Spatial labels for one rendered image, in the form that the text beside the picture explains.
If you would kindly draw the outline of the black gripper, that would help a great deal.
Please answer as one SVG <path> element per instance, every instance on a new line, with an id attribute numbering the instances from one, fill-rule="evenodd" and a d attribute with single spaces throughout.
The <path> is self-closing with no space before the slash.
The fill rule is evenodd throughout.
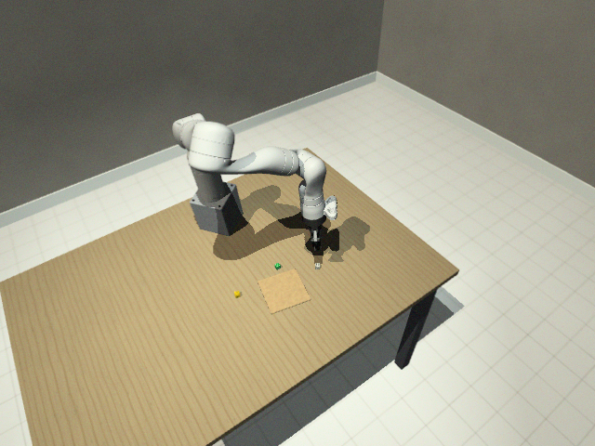
<path id="1" fill-rule="evenodd" d="M 322 224 L 326 221 L 326 215 L 319 219 L 309 220 L 302 217 L 302 221 L 305 225 L 309 226 L 311 233 L 311 243 L 315 251 L 321 251 L 321 238 L 322 238 Z"/>

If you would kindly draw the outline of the tan square mat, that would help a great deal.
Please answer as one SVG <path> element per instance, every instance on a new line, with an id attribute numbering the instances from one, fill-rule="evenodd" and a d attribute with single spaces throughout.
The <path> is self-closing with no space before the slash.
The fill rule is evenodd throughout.
<path id="1" fill-rule="evenodd" d="M 296 269 L 258 281 L 271 314 L 310 301 Z"/>

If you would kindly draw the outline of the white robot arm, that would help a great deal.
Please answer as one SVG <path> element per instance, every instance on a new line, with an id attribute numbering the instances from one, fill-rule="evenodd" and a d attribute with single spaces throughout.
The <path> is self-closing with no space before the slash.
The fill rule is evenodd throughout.
<path id="1" fill-rule="evenodd" d="M 337 198 L 324 200 L 324 162 L 308 151 L 265 147 L 231 161 L 235 135 L 226 125 L 207 122 L 201 113 L 173 123 L 176 142 L 187 150 L 188 164 L 202 200 L 219 201 L 225 195 L 221 175 L 270 174 L 302 177 L 298 192 L 300 210 L 309 220 L 326 215 L 337 219 Z M 181 144 L 182 143 L 182 144 Z M 185 147 L 185 148 L 184 148 Z"/>

